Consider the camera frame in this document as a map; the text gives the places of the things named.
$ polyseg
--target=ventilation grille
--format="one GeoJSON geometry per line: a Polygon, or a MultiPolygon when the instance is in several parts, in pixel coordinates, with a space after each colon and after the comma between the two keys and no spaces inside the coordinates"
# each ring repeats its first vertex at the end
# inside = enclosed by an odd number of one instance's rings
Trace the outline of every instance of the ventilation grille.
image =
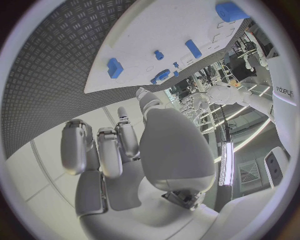
{"type": "Polygon", "coordinates": [[[242,184],[261,179],[260,171],[255,160],[238,165],[242,184]]]}

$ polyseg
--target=blue plastic piece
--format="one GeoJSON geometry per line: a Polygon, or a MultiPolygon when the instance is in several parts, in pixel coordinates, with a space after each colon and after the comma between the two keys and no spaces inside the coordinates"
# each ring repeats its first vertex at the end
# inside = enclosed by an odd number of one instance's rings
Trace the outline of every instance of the blue plastic piece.
{"type": "Polygon", "coordinates": [[[221,3],[215,6],[215,10],[220,18],[227,23],[250,18],[246,13],[243,12],[233,2],[221,3]]]}
{"type": "Polygon", "coordinates": [[[155,85],[155,84],[158,83],[157,80],[156,80],[155,78],[151,79],[150,82],[151,82],[153,85],[155,85]]]}
{"type": "Polygon", "coordinates": [[[164,58],[164,55],[160,51],[156,50],[154,53],[157,60],[162,60],[164,58]]]}
{"type": "Polygon", "coordinates": [[[174,62],[173,65],[175,66],[175,68],[179,68],[179,64],[177,62],[174,62]]]}
{"type": "Polygon", "coordinates": [[[195,59],[198,59],[202,56],[202,53],[200,52],[200,50],[198,49],[198,47],[195,45],[195,43],[190,39],[188,40],[185,45],[188,47],[188,49],[190,50],[190,52],[193,54],[193,56],[195,57],[195,59]]]}
{"type": "Polygon", "coordinates": [[[155,79],[156,81],[157,80],[160,80],[160,81],[163,81],[165,80],[170,74],[170,70],[169,69],[165,69],[161,72],[159,72],[156,76],[155,76],[155,79]]]}
{"type": "Polygon", "coordinates": [[[111,58],[108,61],[107,66],[108,66],[107,72],[111,79],[117,79],[118,76],[121,74],[121,72],[123,72],[124,70],[121,63],[119,63],[115,58],[111,58]]]}

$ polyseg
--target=gray textured surface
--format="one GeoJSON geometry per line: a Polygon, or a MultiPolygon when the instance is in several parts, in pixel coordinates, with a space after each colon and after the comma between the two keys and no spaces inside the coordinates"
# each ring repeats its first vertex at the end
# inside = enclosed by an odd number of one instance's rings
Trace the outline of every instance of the gray textured surface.
{"type": "MultiPolygon", "coordinates": [[[[43,132],[74,117],[135,96],[139,86],[84,94],[96,54],[112,25],[135,0],[67,0],[31,34],[7,79],[2,102],[6,156],[43,132]]],[[[157,92],[223,58],[243,33],[245,20],[224,49],[198,61],[157,92]]]]}

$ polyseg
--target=diamond plate texture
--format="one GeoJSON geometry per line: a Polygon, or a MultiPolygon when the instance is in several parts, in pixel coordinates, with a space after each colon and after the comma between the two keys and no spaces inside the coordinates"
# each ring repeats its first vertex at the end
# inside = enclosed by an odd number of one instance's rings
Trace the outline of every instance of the diamond plate texture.
{"type": "MultiPolygon", "coordinates": [[[[135,0],[67,0],[35,29],[20,50],[7,79],[1,127],[6,157],[45,131],[92,110],[135,97],[139,86],[84,94],[97,52],[116,20],[135,0]]],[[[198,61],[161,85],[165,90],[220,60],[226,48],[198,61]]]]}

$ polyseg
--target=white wall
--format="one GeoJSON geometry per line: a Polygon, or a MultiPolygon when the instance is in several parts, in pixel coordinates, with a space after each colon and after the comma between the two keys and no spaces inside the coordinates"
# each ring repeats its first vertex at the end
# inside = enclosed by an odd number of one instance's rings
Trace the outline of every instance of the white wall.
{"type": "MultiPolygon", "coordinates": [[[[161,101],[169,102],[166,94],[155,93],[161,101]]],[[[138,139],[144,131],[143,116],[136,98],[106,106],[118,122],[117,110],[125,107],[138,139]]],[[[114,127],[112,121],[102,109],[96,109],[76,117],[86,121],[96,136],[99,128],[114,127]]],[[[75,192],[79,175],[72,176],[64,172],[61,161],[62,123],[36,137],[14,153],[6,166],[11,177],[28,207],[52,228],[61,239],[85,240],[80,223],[75,214],[75,192]]]]}

